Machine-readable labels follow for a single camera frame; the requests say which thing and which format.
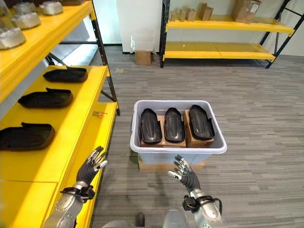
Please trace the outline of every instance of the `gray carpet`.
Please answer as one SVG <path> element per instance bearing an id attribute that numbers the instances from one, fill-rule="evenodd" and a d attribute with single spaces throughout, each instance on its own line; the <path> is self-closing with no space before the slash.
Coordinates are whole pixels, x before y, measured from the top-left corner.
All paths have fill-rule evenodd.
<path id="1" fill-rule="evenodd" d="M 304 227 L 304 57 L 281 56 L 268 70 L 255 60 L 180 60 L 160 69 L 158 57 L 137 66 L 121 47 L 106 47 L 106 53 L 121 116 L 91 227 L 111 220 L 134 224 L 141 211 L 147 228 L 159 228 L 168 209 L 182 208 L 185 188 L 166 174 L 139 173 L 130 152 L 133 105 L 142 99 L 211 104 L 228 151 L 209 157 L 199 179 L 207 194 L 222 199 L 228 228 Z M 99 55 L 92 65 L 100 65 Z M 196 227 L 194 216 L 185 214 Z"/>

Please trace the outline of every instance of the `yellow shelving unit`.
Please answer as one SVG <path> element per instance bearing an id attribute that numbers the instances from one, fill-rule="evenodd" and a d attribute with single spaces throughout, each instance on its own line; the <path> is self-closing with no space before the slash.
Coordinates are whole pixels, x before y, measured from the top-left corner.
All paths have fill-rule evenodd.
<path id="1" fill-rule="evenodd" d="M 22 31 L 27 40 L 24 44 L 0 50 L 0 102 L 92 11 L 92 2 L 85 1 L 79 6 L 65 6 L 64 13 L 56 16 L 38 13 L 41 25 Z"/>
<path id="2" fill-rule="evenodd" d="M 3 226 L 6 228 L 39 228 L 45 220 L 56 183 L 2 181 Z"/>
<path id="3" fill-rule="evenodd" d="M 103 146 L 105 152 L 108 149 L 119 106 L 92 1 L 85 1 L 79 6 L 64 6 L 64 13 L 56 16 L 39 14 L 41 25 L 23 31 L 26 43 L 11 50 L 0 51 L 0 103 L 88 15 L 104 66 L 80 66 L 88 71 L 88 79 L 83 83 L 48 82 L 43 78 L 44 73 L 66 66 L 47 67 L 24 95 L 45 91 L 46 88 L 68 89 L 73 94 L 72 103 L 60 109 L 28 109 L 16 103 L 0 120 L 0 129 L 20 126 L 21 122 L 49 123 L 55 129 L 54 140 L 43 150 L 0 152 L 0 170 L 3 173 L 0 189 L 3 189 L 4 197 L 0 226 L 41 228 L 61 195 L 60 191 L 75 183 L 77 171 L 86 157 L 98 145 Z M 113 102 L 98 103 L 105 79 L 112 96 L 102 93 Z M 100 118 L 92 115 L 93 111 L 105 114 Z M 102 171 L 91 183 L 95 192 L 101 176 Z M 77 228 L 89 227 L 94 203 L 95 198 L 83 206 L 77 217 Z"/>
<path id="4" fill-rule="evenodd" d="M 88 127 L 84 132 L 84 137 L 75 152 L 76 158 L 73 161 L 71 170 L 66 180 L 62 183 L 60 189 L 72 186 L 76 181 L 76 175 L 79 167 L 84 163 L 84 160 L 97 146 L 102 146 L 104 151 L 107 151 L 108 144 L 110 142 L 112 126 L 114 123 L 115 112 L 117 109 L 117 103 L 97 103 L 94 111 L 106 113 L 102 118 L 98 116 L 92 116 L 89 120 Z M 99 171 L 96 177 L 93 179 L 91 185 L 94 186 L 94 191 L 97 192 L 99 181 L 102 176 L 102 171 Z M 54 196 L 52 203 L 58 199 L 60 194 Z M 93 213 L 94 203 L 96 197 L 89 200 L 83 205 L 80 214 L 77 216 L 77 228 L 84 228 L 90 226 L 91 216 Z"/>
<path id="5" fill-rule="evenodd" d="M 254 18 L 252 23 L 235 22 L 228 15 L 212 15 L 210 20 L 168 21 L 168 29 L 226 29 L 268 32 L 285 32 L 292 36 L 294 29 L 272 18 Z M 166 58 L 229 58 L 229 59 L 267 59 L 275 56 L 259 44 L 213 43 L 213 42 L 166 42 L 162 61 Z"/>
<path id="6" fill-rule="evenodd" d="M 46 88 L 69 89 L 73 102 L 60 109 L 29 109 L 16 103 L 0 122 L 1 128 L 20 126 L 21 122 L 51 124 L 55 138 L 40 151 L 3 151 L 3 178 L 8 181 L 59 182 L 66 172 L 79 139 L 87 126 L 93 104 L 97 102 L 101 86 L 108 74 L 106 66 L 85 67 L 88 79 L 84 83 L 52 83 L 43 78 L 47 71 L 65 68 L 49 66 L 24 93 L 45 91 Z"/>
<path id="7" fill-rule="evenodd" d="M 275 57 L 259 44 L 214 42 L 167 42 L 166 58 L 268 59 Z"/>
<path id="8" fill-rule="evenodd" d="M 268 32 L 286 32 L 291 36 L 294 29 L 282 24 L 273 18 L 254 18 L 250 24 L 235 22 L 228 15 L 212 15 L 210 20 L 202 21 L 168 21 L 168 29 L 226 29 L 226 30 L 250 30 Z"/>
<path id="9" fill-rule="evenodd" d="M 163 68 L 164 61 L 168 58 L 228 58 L 228 59 L 265 59 L 269 62 L 266 68 L 269 68 L 288 41 L 294 35 L 295 31 L 301 25 L 304 15 L 291 11 L 301 16 L 301 19 L 294 28 L 281 23 L 280 15 L 286 8 L 290 0 L 284 0 L 280 10 L 275 18 L 256 17 L 252 22 L 235 22 L 230 15 L 212 15 L 210 20 L 202 21 L 197 16 L 194 21 L 169 21 L 170 1 L 162 1 L 161 16 L 161 38 L 160 38 L 160 65 Z M 170 42 L 167 41 L 167 32 L 170 29 L 222 29 L 222 30 L 242 30 L 242 31 L 264 31 L 266 34 L 260 44 L 251 43 L 212 43 L 212 42 Z M 276 32 L 275 53 L 266 51 L 262 45 L 270 32 Z M 287 33 L 285 42 L 277 49 L 278 34 Z"/>

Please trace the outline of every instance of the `gray plastic bin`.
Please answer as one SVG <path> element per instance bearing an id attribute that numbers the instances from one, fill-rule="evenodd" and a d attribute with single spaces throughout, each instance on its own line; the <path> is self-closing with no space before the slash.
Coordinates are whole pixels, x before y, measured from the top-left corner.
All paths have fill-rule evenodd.
<path id="1" fill-rule="evenodd" d="M 165 115 L 170 107 L 175 107 L 181 114 L 190 109 L 192 105 L 201 106 L 212 118 L 212 124 L 215 132 L 214 142 L 209 148 L 153 148 L 141 147 L 140 117 L 145 108 L 152 109 L 157 115 Z M 219 128 L 218 122 L 214 116 L 212 108 L 207 101 L 197 100 L 140 100 L 134 105 L 132 128 L 130 137 L 130 147 L 137 152 L 144 163 L 173 163 L 174 157 L 180 154 L 191 164 L 197 164 L 212 154 L 224 153 L 227 150 L 227 144 Z"/>

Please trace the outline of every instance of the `black shoe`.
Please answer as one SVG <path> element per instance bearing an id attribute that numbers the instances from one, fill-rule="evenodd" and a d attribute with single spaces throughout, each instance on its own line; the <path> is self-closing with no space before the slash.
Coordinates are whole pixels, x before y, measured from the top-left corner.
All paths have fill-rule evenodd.
<path id="1" fill-rule="evenodd" d="M 144 214 L 143 213 L 138 213 L 136 215 L 136 222 L 135 222 L 135 226 L 137 228 L 139 227 L 143 227 L 144 228 Z"/>

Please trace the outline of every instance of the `cardboard box on shelf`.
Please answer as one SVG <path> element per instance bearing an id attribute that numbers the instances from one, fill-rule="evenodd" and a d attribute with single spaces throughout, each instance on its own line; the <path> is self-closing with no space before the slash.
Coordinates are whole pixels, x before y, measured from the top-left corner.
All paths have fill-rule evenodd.
<path id="1" fill-rule="evenodd" d="M 185 121 L 186 145 L 188 148 L 206 148 L 209 147 L 214 142 L 214 139 L 202 141 L 192 136 L 192 132 L 190 129 L 189 110 L 185 110 L 182 117 L 183 120 Z"/>
<path id="2" fill-rule="evenodd" d="M 137 65 L 151 65 L 151 52 L 150 51 L 135 51 L 135 63 Z"/>
<path id="3" fill-rule="evenodd" d="M 179 20 L 180 21 L 185 21 L 185 19 L 186 19 L 186 16 L 187 16 L 187 8 L 182 8 L 181 10 L 180 10 L 180 15 L 179 15 Z"/>
<path id="4" fill-rule="evenodd" d="M 164 130 L 164 124 L 165 124 L 165 116 L 164 115 L 158 115 L 157 120 L 160 121 L 161 124 L 161 133 L 162 133 L 162 140 L 161 142 L 157 144 L 145 144 L 143 140 L 141 141 L 142 147 L 179 147 L 179 148 L 186 148 L 186 141 L 182 141 L 180 143 L 171 143 L 166 141 L 165 139 L 165 130 Z"/>
<path id="5" fill-rule="evenodd" d="M 208 7 L 207 3 L 204 3 L 199 6 L 199 9 L 200 9 L 199 18 L 201 20 L 210 20 L 210 17 L 213 12 L 213 8 Z"/>
<path id="6" fill-rule="evenodd" d="M 261 3 L 261 0 L 237 0 L 232 12 L 233 20 L 250 24 Z"/>
<path id="7" fill-rule="evenodd" d="M 188 9 L 187 11 L 187 20 L 188 21 L 194 21 L 196 17 L 196 11 L 195 9 Z"/>
<path id="8" fill-rule="evenodd" d="M 170 21 L 175 21 L 176 20 L 176 12 L 175 11 L 170 13 L 169 20 Z"/>

